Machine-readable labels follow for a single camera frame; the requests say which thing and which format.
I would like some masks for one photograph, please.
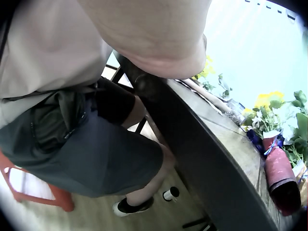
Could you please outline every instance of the white t-shirt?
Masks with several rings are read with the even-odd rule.
[[[0,64],[0,128],[46,95],[4,98],[97,81],[108,44],[159,77],[189,78],[204,68],[211,0],[78,2],[27,0],[16,10]]]

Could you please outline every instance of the sneaker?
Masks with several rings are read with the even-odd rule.
[[[120,202],[113,205],[113,212],[119,217],[126,217],[133,213],[142,213],[148,210],[153,205],[153,202],[154,198],[151,197],[139,206],[130,206],[126,201],[126,198],[124,198]]]

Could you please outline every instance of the red wrapped package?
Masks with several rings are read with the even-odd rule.
[[[264,138],[263,145],[265,150],[272,147],[264,167],[269,194],[282,214],[289,216],[301,206],[300,192],[291,164],[285,152],[277,146],[275,137]]]

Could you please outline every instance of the red plastic stool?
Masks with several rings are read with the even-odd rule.
[[[53,193],[55,200],[49,200],[49,199],[43,199],[43,198],[39,198],[39,197],[34,197],[34,196],[30,196],[30,195],[26,195],[22,192],[18,192],[16,191],[10,181],[10,171],[12,168],[16,168],[18,170],[24,171],[24,172],[28,172],[27,170],[23,169],[23,168],[17,168],[5,155],[3,155],[3,153],[0,151],[0,171],[7,183],[7,185],[9,186],[10,190],[13,193],[13,196],[15,198],[15,200],[17,200],[18,202],[21,202],[22,200],[27,200],[27,201],[34,201],[34,202],[38,202],[38,203],[42,203],[42,204],[47,204],[47,205],[55,205],[55,206],[59,206],[61,207],[64,211],[66,212],[71,212],[74,210],[74,203],[72,200],[72,196],[71,193],[59,189],[56,186],[53,186],[51,184],[48,184],[51,192]]]

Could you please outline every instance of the ribbon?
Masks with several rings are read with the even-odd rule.
[[[299,184],[301,182],[301,180],[303,179],[303,177],[307,177],[307,174],[305,175],[305,172],[307,172],[308,168],[306,169],[306,171],[303,172],[301,178],[299,178],[299,181],[297,182],[297,184]]]
[[[272,151],[273,147],[278,147],[278,145],[276,145],[276,140],[277,140],[277,137],[275,137],[274,142],[272,143],[270,148],[264,153],[265,156],[267,156]]]

